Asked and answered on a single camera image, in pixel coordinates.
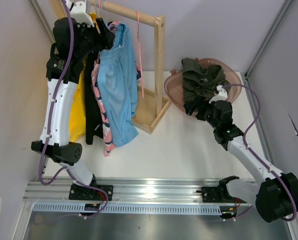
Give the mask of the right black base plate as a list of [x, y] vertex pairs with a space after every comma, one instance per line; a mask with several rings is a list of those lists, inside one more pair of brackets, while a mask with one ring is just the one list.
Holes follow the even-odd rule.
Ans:
[[204, 203], [246, 203], [242, 199], [237, 200], [230, 196], [228, 191], [220, 186], [203, 186], [195, 192], [201, 195]]

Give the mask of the pink translucent plastic basin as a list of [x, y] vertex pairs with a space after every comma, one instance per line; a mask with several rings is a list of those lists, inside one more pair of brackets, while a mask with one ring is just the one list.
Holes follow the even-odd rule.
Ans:
[[[198, 59], [195, 58], [200, 65], [203, 67], [208, 67], [210, 65], [220, 65], [223, 68], [226, 80], [229, 82], [228, 85], [223, 86], [225, 90], [227, 91], [227, 101], [230, 103], [233, 103], [236, 98], [241, 93], [242, 88], [241, 87], [230, 87], [229, 85], [232, 84], [241, 84], [241, 79], [239, 76], [232, 70], [229, 66], [227, 66], [225, 63], [213, 59], [213, 58], [203, 58]], [[182, 111], [186, 114], [184, 109], [184, 93], [183, 93], [183, 76], [182, 76], [182, 70], [176, 71], [173, 70], [170, 72], [171, 76], [169, 76], [165, 82], [164, 82], [164, 90], [168, 97], [171, 99], [171, 101]]]

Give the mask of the light blue shorts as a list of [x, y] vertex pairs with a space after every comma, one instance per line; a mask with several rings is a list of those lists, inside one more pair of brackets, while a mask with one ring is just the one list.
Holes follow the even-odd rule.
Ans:
[[122, 147], [138, 135], [132, 123], [138, 106], [136, 58], [128, 26], [117, 25], [110, 50], [99, 53], [97, 85], [108, 117], [113, 143]]

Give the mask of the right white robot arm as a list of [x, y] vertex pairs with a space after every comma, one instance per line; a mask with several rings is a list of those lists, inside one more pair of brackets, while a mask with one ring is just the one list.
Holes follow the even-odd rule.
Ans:
[[226, 100], [204, 100], [197, 107], [196, 118], [213, 128], [215, 141], [236, 157], [251, 173], [255, 183], [237, 176], [220, 181], [217, 196], [223, 202], [232, 198], [256, 208], [261, 218], [271, 223], [282, 219], [293, 221], [298, 213], [298, 179], [293, 173], [284, 173], [248, 143], [246, 133], [233, 123], [233, 107]]

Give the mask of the aluminium mounting rail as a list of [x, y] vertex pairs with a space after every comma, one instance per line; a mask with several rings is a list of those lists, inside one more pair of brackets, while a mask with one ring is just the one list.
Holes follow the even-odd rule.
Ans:
[[[111, 204], [203, 204], [203, 197], [197, 191], [202, 187], [215, 187], [218, 178], [109, 178], [98, 177], [99, 185], [112, 185]], [[50, 185], [38, 181], [28, 183], [22, 200], [24, 202], [69, 202], [73, 181], [61, 177]]]

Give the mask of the pink patterned shorts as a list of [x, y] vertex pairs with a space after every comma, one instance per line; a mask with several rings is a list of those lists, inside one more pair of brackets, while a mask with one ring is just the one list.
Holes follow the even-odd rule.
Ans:
[[[122, 23], [121, 21], [112, 21], [108, 25], [108, 29], [112, 33], [116, 33], [117, 26], [119, 23]], [[104, 155], [108, 157], [111, 154], [111, 151], [116, 147], [116, 145], [113, 143], [113, 136], [110, 128], [109, 119], [107, 117], [107, 113], [105, 110], [105, 106], [102, 102], [102, 97], [100, 90], [98, 88], [98, 73], [99, 73], [99, 67], [100, 67], [100, 52], [98, 53], [97, 60], [94, 61], [94, 68], [91, 73], [91, 82], [92, 82], [92, 88], [93, 93], [95, 95], [95, 99], [97, 101], [100, 115], [102, 119], [102, 133], [103, 133], [103, 140], [104, 140]], [[140, 64], [137, 64], [136, 62], [136, 69], [137, 69], [137, 84], [138, 81], [141, 81], [141, 72], [140, 72]]]

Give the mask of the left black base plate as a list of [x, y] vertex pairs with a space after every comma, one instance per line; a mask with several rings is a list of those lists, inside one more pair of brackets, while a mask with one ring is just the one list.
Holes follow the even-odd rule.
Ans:
[[[108, 196], [108, 201], [112, 200], [114, 193], [114, 186], [108, 184], [100, 184], [96, 186], [97, 188], [106, 192]], [[106, 196], [103, 192], [90, 189], [78, 184], [73, 183], [70, 187], [70, 192], [68, 196], [69, 200], [79, 200], [79, 201], [106, 201]]]

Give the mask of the olive green shorts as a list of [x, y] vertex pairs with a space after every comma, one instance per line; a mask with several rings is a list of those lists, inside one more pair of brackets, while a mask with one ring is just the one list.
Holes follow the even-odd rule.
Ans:
[[182, 88], [184, 104], [192, 101], [201, 101], [214, 97], [214, 89], [218, 85], [229, 85], [223, 68], [218, 64], [204, 67], [195, 59], [184, 58], [182, 64]]

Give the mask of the pink wire hanger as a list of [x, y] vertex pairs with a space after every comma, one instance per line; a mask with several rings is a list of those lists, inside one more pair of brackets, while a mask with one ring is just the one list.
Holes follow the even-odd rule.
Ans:
[[144, 80], [143, 80], [143, 66], [142, 66], [142, 51], [141, 51], [141, 41], [140, 41], [140, 17], [139, 12], [136, 10], [137, 17], [137, 43], [138, 43], [138, 54], [139, 54], [139, 67], [141, 73], [141, 94], [142, 99], [144, 99]]

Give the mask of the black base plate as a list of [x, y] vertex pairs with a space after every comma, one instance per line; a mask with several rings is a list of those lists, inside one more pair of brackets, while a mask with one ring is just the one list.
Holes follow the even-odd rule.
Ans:
[[[114, 193], [114, 186], [108, 184], [100, 184], [96, 186], [97, 188], [106, 192], [108, 196], [108, 201], [112, 200]], [[68, 196], [69, 200], [79, 200], [79, 201], [106, 201], [106, 196], [103, 192], [90, 189], [78, 184], [73, 183], [70, 187], [70, 192]]]
[[195, 192], [201, 195], [204, 203], [246, 203], [242, 199], [237, 200], [230, 196], [228, 191], [220, 186], [203, 186]]

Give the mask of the blue wire hanger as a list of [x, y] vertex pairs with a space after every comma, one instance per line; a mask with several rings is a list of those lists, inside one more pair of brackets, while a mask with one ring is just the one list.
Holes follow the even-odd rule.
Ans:
[[106, 21], [105, 15], [103, 13], [103, 0], [95, 0], [95, 13], [98, 18], [101, 18], [104, 22]]

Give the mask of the wooden clothes rack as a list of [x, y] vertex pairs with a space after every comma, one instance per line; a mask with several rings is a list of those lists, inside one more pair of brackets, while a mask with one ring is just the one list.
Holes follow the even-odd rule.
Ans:
[[[62, 8], [64, 16], [62, 18], [71, 17], [70, 10], [66, 5], [65, 0], [54, 0], [52, 5], [57, 5]], [[110, 12], [121, 16], [137, 20], [136, 12], [127, 8], [123, 8], [113, 3], [105, 3], [104, 8]], [[145, 14], [139, 14], [139, 21], [154, 27], [155, 44], [155, 90], [148, 91], [144, 88], [144, 99], [142, 98], [141, 86], [137, 85], [138, 89], [138, 105], [135, 116], [132, 118], [132, 124], [138, 131], [138, 128], [151, 133], [160, 122], [165, 110], [168, 108], [168, 101], [163, 98], [163, 69], [164, 69], [164, 36], [165, 36], [165, 19], [162, 16], [151, 17]]]

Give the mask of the black shorts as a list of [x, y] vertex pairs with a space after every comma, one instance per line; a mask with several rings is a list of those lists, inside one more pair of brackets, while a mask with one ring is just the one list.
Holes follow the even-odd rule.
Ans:
[[85, 142], [92, 145], [94, 136], [103, 139], [103, 126], [101, 112], [92, 87], [92, 71], [98, 52], [87, 55], [84, 69], [84, 106], [85, 106]]

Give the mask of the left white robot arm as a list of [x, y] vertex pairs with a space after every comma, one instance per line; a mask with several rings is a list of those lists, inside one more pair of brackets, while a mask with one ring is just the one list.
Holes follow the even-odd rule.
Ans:
[[39, 140], [31, 143], [31, 150], [40, 154], [39, 174], [43, 173], [45, 158], [49, 158], [81, 185], [79, 192], [86, 200], [92, 200], [97, 196], [98, 188], [93, 184], [94, 175], [81, 160], [82, 145], [70, 141], [70, 115], [85, 58], [111, 47], [114, 36], [100, 17], [91, 25], [64, 17], [54, 23], [52, 32], [55, 42], [46, 64], [45, 121]]

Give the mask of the yellow shorts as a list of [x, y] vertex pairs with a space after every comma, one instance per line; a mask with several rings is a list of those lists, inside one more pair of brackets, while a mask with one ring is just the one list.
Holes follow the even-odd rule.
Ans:
[[84, 76], [87, 57], [83, 60], [83, 70], [79, 76], [79, 83], [73, 97], [71, 113], [69, 118], [69, 140], [77, 141], [82, 135], [86, 137], [86, 111]]

